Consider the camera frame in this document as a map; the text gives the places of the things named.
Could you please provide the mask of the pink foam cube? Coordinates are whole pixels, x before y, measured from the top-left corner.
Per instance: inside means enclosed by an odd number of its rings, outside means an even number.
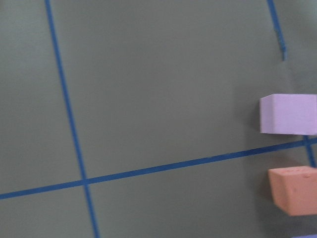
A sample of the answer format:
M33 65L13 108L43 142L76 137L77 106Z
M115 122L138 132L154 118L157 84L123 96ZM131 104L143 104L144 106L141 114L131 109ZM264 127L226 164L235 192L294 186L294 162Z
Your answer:
M271 94L260 98L260 132L316 135L316 94Z

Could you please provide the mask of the purple foam cube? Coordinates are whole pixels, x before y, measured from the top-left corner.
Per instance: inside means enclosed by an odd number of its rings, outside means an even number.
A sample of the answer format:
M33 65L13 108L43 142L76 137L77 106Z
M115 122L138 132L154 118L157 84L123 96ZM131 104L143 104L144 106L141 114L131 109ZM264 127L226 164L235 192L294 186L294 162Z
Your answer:
M296 238L317 238L317 234L298 236Z

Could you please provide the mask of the orange foam cube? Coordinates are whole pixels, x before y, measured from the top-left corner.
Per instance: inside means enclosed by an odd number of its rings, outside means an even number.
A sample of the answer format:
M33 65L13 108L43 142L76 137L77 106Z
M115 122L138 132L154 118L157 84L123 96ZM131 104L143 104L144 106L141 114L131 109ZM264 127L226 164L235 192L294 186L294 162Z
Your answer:
M317 213L317 170L309 166L268 170L274 204L289 216Z

